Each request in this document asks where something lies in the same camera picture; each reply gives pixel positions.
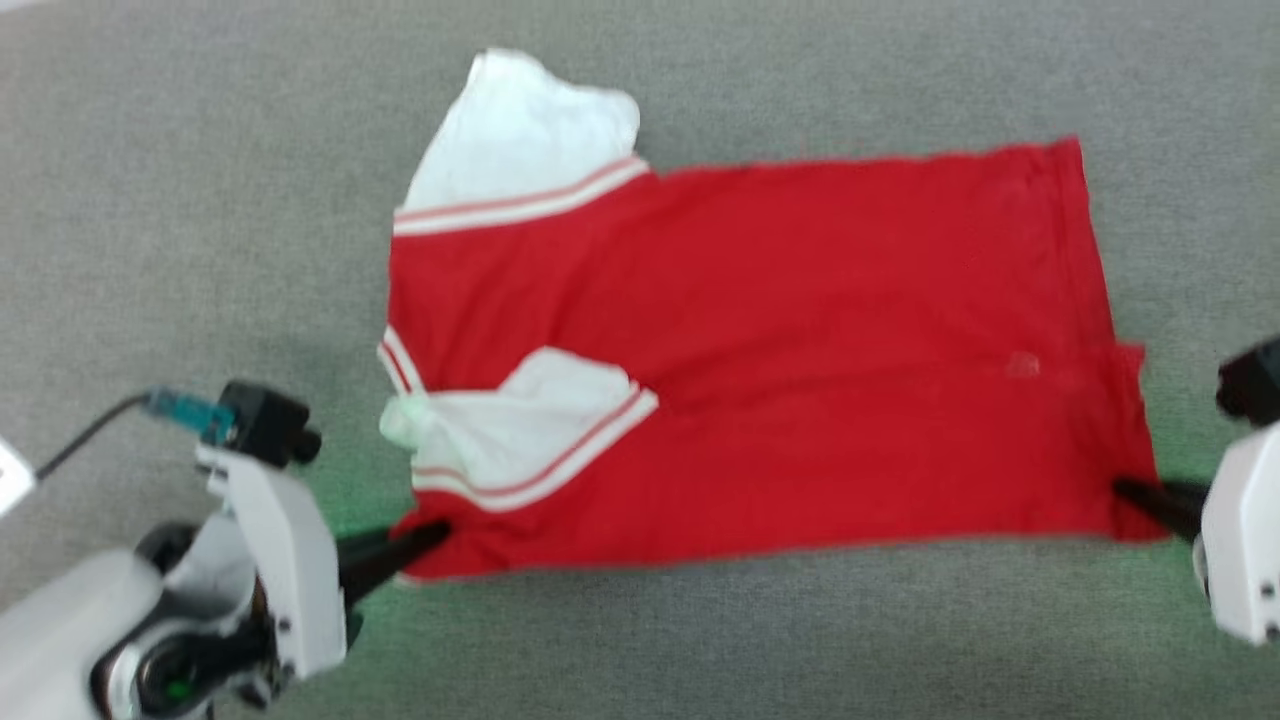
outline gray carpet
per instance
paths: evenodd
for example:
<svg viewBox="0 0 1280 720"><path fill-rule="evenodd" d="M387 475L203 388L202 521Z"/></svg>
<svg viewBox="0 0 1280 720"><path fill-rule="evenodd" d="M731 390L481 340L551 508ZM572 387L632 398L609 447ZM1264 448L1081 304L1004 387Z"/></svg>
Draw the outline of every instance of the gray carpet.
<svg viewBox="0 0 1280 720"><path fill-rule="evenodd" d="M660 168L1078 133L1162 470L1208 475L1239 434L1216 364L1280 331L1275 0L0 14L0 434L44 460L134 388L251 377L312 404L329 442L306 477L335 527L396 518L372 352L390 211L489 45L630 91ZM108 432L0 523L0 606L207 512L191 450ZM390 588L349 664L273 716L1276 717L1277 678L1215 629L1174 543L951 543Z"/></svg>

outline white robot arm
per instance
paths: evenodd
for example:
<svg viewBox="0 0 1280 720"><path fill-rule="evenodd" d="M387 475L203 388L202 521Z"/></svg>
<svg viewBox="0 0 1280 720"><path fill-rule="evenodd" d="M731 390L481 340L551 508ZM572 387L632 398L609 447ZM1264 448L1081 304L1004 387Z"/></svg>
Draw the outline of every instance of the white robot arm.
<svg viewBox="0 0 1280 720"><path fill-rule="evenodd" d="M1217 404L1256 429L1210 484L1120 480L1116 492L1192 544L1213 620L1252 644L1280 642L1280 337L1222 364Z"/></svg>
<svg viewBox="0 0 1280 720"><path fill-rule="evenodd" d="M223 506L198 528L161 525L134 551L96 555L0 616L5 717L188 720L211 716L224 692L266 707L340 665L358 633L353 606L448 534L334 539L284 471L319 452L307 409L284 396L232 383L216 405L163 389L140 398L201 432L197 461ZM47 474L0 450L0 482Z"/></svg>

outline clothing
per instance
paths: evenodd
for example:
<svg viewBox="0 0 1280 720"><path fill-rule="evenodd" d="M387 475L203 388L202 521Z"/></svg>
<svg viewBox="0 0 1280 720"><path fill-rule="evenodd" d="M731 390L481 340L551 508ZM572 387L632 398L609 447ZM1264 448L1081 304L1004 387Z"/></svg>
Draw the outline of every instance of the clothing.
<svg viewBox="0 0 1280 720"><path fill-rule="evenodd" d="M548 163L563 147L547 143ZM419 466L402 527L445 518L454 533L408 578L1164 537L1111 493L1119 475L1155 482L1155 461L1142 350L1115 338L1076 140L666 176L613 155L556 187L397 214L389 413L497 392L544 347L658 398L525 505L484 507Z"/></svg>
<svg viewBox="0 0 1280 720"><path fill-rule="evenodd" d="M639 129L622 91L570 85L524 53L481 53L402 209L426 215L572 186L630 156Z"/></svg>
<svg viewBox="0 0 1280 720"><path fill-rule="evenodd" d="M392 400L380 429L415 452L419 492L502 512L559 489L657 406L621 368L540 347L495 391Z"/></svg>

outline red t-shirt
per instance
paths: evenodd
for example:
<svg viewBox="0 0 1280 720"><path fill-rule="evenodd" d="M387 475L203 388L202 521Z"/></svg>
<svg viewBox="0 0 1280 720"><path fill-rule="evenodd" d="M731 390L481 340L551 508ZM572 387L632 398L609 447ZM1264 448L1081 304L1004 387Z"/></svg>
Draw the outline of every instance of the red t-shirt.
<svg viewBox="0 0 1280 720"><path fill-rule="evenodd" d="M639 159L529 197L407 213L389 368L492 389L552 346L659 407L552 496L454 533L410 578L992 536L1164 532L1079 143L692 168Z"/></svg>

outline black cable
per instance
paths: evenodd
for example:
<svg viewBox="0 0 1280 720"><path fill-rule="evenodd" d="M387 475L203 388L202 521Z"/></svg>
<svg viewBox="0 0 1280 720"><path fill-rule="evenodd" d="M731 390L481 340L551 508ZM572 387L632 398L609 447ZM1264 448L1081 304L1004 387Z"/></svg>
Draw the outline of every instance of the black cable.
<svg viewBox="0 0 1280 720"><path fill-rule="evenodd" d="M76 439L67 443L67 447L61 448L58 452L58 455L52 457L52 460L45 462L44 466L36 470L36 480L42 482L45 478L52 474L52 471L56 470L59 465L65 462L67 459L74 455L77 450L84 446L84 443L93 439L93 436L96 436L99 430L105 428L111 420L119 418L122 414L124 414L124 411L132 407L137 407L140 405L146 404L148 400L151 400L150 392L138 393L131 397L125 397L120 402L115 404L114 407L111 407L106 413L102 413L102 415L99 416L97 420L93 420L93 424L84 428L84 430L81 432L81 434L76 436Z"/></svg>

